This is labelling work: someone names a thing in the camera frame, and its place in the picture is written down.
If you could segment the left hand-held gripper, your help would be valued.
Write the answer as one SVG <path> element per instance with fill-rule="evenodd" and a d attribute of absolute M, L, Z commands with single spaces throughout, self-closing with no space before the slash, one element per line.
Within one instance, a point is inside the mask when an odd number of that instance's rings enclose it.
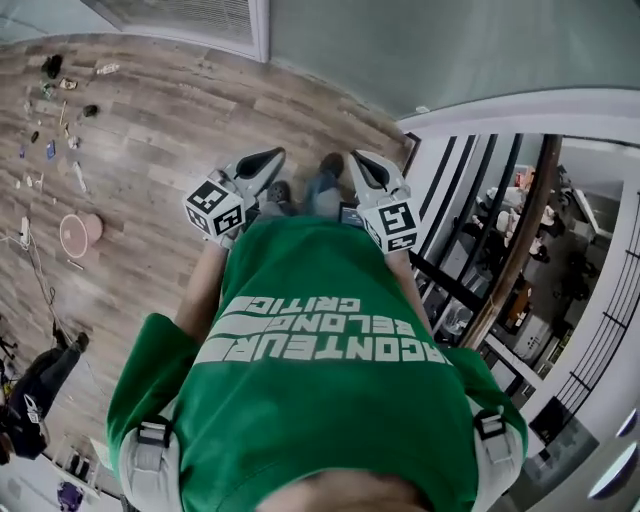
<path fill-rule="evenodd" d="M 247 211 L 269 187 L 285 159 L 283 147 L 260 149 L 235 158 L 225 171 L 212 171 L 183 198 L 189 223 L 207 241 L 232 248 L 247 222 Z"/>

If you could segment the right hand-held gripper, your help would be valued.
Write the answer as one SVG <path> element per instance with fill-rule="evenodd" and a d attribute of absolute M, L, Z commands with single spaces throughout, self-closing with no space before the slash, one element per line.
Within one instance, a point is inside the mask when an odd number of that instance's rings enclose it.
<path fill-rule="evenodd" d="M 385 255 L 411 250 L 418 238 L 419 216 L 399 168 L 371 151 L 353 150 L 349 170 L 362 201 L 358 214 L 374 243 Z"/>

